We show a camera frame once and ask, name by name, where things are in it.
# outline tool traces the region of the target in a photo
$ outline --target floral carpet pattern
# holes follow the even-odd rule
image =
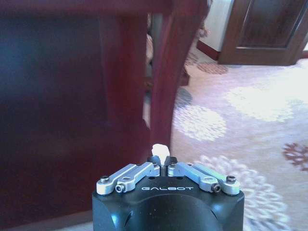
[[[308,60],[219,65],[192,48],[174,109],[171,152],[235,175],[244,231],[308,230]],[[149,99],[144,118],[149,124]],[[61,231],[90,231],[91,223]]]

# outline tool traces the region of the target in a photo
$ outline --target wooden door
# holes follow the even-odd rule
[[[292,65],[308,41],[308,0],[234,0],[220,64]]]

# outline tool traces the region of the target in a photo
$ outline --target white wall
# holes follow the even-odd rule
[[[213,0],[205,20],[205,28],[209,31],[209,35],[200,40],[217,51],[221,51],[232,5],[233,0]]]

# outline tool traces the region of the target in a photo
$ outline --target wooden chair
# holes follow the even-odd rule
[[[170,146],[179,76],[207,12],[206,0],[0,1],[0,229],[90,210],[101,175]],[[147,13],[162,14],[150,129]]]

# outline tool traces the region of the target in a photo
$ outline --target logo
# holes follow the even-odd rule
[[[167,188],[165,188],[165,187],[159,187],[159,188],[157,188],[157,187],[152,187],[152,188],[150,188],[150,187],[142,187],[141,188],[141,190],[146,190],[146,191],[148,191],[148,190],[158,190],[158,191],[160,191],[160,190],[162,190],[162,191],[164,191],[164,190],[169,190],[169,191],[176,191],[176,190],[178,190],[178,191],[183,191],[183,190],[192,190],[193,189],[193,187],[167,187]]]

